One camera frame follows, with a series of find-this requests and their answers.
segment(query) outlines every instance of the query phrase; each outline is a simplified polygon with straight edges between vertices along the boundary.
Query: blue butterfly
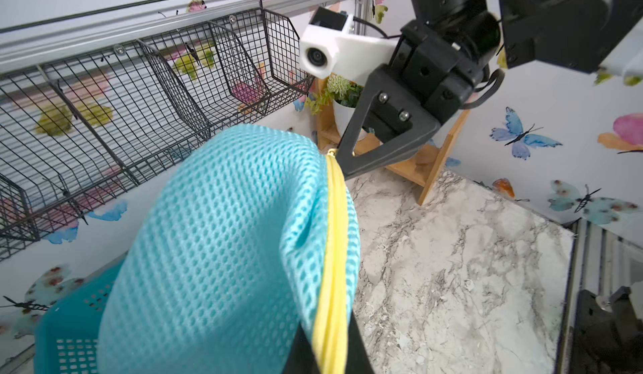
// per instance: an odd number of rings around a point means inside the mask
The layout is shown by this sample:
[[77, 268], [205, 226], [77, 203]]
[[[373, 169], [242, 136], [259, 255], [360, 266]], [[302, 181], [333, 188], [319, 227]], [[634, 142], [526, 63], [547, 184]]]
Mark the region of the blue butterfly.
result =
[[[433, 138], [430, 138], [429, 141], [426, 142], [429, 145], [437, 146], [435, 145], [435, 141]], [[460, 166], [462, 164], [462, 161], [460, 159], [455, 159], [455, 158], [447, 158], [446, 163], [444, 164], [447, 168], [454, 168], [456, 166]]]
[[92, 211], [88, 213], [87, 216], [90, 218], [114, 222], [116, 220], [119, 220], [125, 212], [127, 212], [127, 201], [121, 201], [114, 205], [114, 208], [101, 215], [98, 215], [96, 214], [96, 212]]
[[561, 180], [552, 180], [554, 194], [549, 197], [549, 207], [555, 211], [566, 211], [576, 206], [574, 212], [583, 210], [585, 219], [597, 225], [618, 222], [621, 217], [618, 213], [640, 212], [639, 206], [631, 202], [609, 199], [606, 197], [592, 197], [600, 188], [590, 193], [590, 188], [585, 185], [587, 193], [581, 197], [576, 187]]
[[515, 158], [524, 159], [531, 156], [529, 152], [529, 145], [532, 148], [546, 147], [546, 146], [558, 146], [562, 145], [558, 141], [555, 141], [549, 137], [539, 136], [537, 134], [529, 134], [533, 131], [540, 130], [534, 129], [534, 126], [531, 129], [525, 131], [522, 127], [522, 122], [518, 117], [518, 114], [515, 110], [510, 107], [507, 108], [507, 122], [505, 123], [506, 129], [491, 129], [491, 134], [489, 137], [493, 138], [496, 141], [509, 141], [505, 145], [511, 145], [511, 155]]
[[45, 239], [49, 240], [51, 244], [62, 244], [63, 240], [71, 243], [76, 240], [78, 237], [78, 221], [76, 221], [75, 226], [72, 227], [63, 227], [62, 229], [56, 230], [52, 234], [44, 236]]
[[303, 104], [305, 104], [305, 102], [306, 102], [306, 97], [305, 96], [302, 96], [302, 97], [300, 97], [298, 99], [295, 99], [294, 102], [293, 102], [294, 103], [294, 110], [296, 110], [297, 112], [301, 112], [303, 110]]

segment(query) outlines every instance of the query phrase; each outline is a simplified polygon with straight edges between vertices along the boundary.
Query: wire basket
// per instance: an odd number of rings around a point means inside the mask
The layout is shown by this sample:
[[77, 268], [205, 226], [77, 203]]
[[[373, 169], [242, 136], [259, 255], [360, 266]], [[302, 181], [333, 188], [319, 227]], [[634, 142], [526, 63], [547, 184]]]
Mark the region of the wire basket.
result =
[[0, 76], [0, 261], [307, 94], [259, 7]]

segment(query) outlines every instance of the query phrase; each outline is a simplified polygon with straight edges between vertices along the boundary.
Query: yellow trim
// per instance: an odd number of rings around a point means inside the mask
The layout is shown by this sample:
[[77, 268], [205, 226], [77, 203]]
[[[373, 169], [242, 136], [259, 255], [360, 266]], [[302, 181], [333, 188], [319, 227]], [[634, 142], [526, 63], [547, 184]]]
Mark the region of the yellow trim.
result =
[[328, 171], [328, 238], [319, 304], [312, 328], [312, 350], [321, 374], [342, 374], [348, 355], [346, 314], [346, 254], [349, 211], [346, 183], [333, 152], [326, 155]]

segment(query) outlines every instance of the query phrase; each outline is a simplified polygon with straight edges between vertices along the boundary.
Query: blue mesh bag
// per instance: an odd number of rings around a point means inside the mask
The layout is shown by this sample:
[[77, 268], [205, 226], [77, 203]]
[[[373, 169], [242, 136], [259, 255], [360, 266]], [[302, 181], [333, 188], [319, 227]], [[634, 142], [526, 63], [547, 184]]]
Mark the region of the blue mesh bag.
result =
[[[298, 325], [313, 337], [328, 261], [328, 160], [305, 137], [246, 125], [184, 161], [118, 274], [100, 324], [98, 371], [280, 373]], [[359, 230], [344, 194], [340, 286], [350, 317]]]

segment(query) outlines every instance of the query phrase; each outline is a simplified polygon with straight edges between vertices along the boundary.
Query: marble countertop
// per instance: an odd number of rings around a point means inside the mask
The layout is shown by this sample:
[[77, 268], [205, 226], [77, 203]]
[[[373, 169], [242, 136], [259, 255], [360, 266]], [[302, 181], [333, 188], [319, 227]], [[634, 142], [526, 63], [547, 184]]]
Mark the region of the marble countertop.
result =
[[445, 171], [424, 206], [384, 169], [349, 182], [354, 312], [376, 373], [552, 373], [573, 234]]

